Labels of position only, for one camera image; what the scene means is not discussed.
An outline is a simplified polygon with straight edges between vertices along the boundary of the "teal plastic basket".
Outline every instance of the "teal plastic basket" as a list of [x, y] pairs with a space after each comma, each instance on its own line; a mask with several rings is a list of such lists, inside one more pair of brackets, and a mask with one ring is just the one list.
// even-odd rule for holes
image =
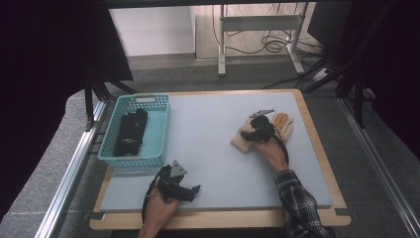
[[[135, 156], [115, 157], [114, 148], [120, 131], [121, 117], [143, 108], [148, 122], [143, 145]], [[164, 164], [170, 105], [167, 94], [120, 96], [99, 150], [98, 159], [112, 167], [161, 167]]]

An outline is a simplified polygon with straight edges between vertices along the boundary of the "sleeve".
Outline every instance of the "sleeve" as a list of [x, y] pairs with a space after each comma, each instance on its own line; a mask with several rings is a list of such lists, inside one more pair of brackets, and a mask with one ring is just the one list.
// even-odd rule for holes
[[294, 171], [278, 172], [274, 176], [274, 182], [283, 205], [284, 227], [288, 237], [319, 237], [311, 229], [319, 233], [321, 237], [329, 237], [327, 230], [321, 224], [315, 198], [303, 187]]

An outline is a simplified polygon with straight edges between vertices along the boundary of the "gray floor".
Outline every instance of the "gray floor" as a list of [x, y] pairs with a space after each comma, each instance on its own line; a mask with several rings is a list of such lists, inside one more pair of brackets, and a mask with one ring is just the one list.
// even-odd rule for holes
[[[141, 92], [260, 89], [295, 76], [288, 58], [229, 59], [227, 76], [217, 76], [215, 60], [191, 56], [131, 59], [135, 82]], [[292, 88], [297, 80], [273, 88]], [[334, 227], [337, 237], [410, 237], [392, 200], [356, 137], [339, 100], [336, 81], [304, 94], [312, 119], [330, 160], [353, 221]], [[114, 95], [125, 94], [108, 85]], [[366, 132], [383, 162], [413, 209], [420, 211], [420, 163], [368, 103], [364, 107]], [[67, 101], [66, 114], [39, 167], [0, 225], [0, 237], [34, 237], [85, 128], [84, 94]], [[136, 237], [137, 231], [93, 231], [88, 220], [106, 165], [97, 160], [101, 128], [77, 178], [53, 237]], [[165, 231], [160, 237], [278, 237], [278, 229]]]

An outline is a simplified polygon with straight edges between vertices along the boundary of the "beige glove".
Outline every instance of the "beige glove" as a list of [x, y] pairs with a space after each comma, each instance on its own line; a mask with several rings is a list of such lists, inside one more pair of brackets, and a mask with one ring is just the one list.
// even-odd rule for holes
[[[242, 137], [241, 131], [255, 132], [256, 130], [250, 124], [252, 120], [253, 118], [249, 118], [245, 124], [239, 128], [236, 136], [231, 141], [231, 144], [244, 154], [246, 154], [253, 147], [254, 143], [246, 141]], [[293, 130], [293, 126], [291, 125], [292, 122], [293, 118], [289, 117], [286, 113], [276, 113], [271, 119], [271, 124], [277, 128], [278, 133], [281, 136], [281, 140], [284, 142], [284, 144], [290, 137], [290, 134]]]

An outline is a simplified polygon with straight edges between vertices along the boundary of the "human arm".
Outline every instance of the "human arm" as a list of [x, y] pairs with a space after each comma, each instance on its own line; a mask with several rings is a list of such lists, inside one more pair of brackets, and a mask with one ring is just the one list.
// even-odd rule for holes
[[294, 171], [289, 169], [284, 153], [277, 142], [271, 138], [266, 143], [254, 143], [254, 146], [259, 149], [275, 171], [274, 182], [283, 204], [284, 226], [288, 236], [293, 238], [329, 237], [321, 224], [315, 198], [303, 187]]
[[139, 238], [154, 238], [163, 226], [175, 214], [180, 201], [174, 200], [166, 203], [157, 187], [151, 192], [148, 208], [146, 210], [146, 219], [142, 229], [139, 232]]

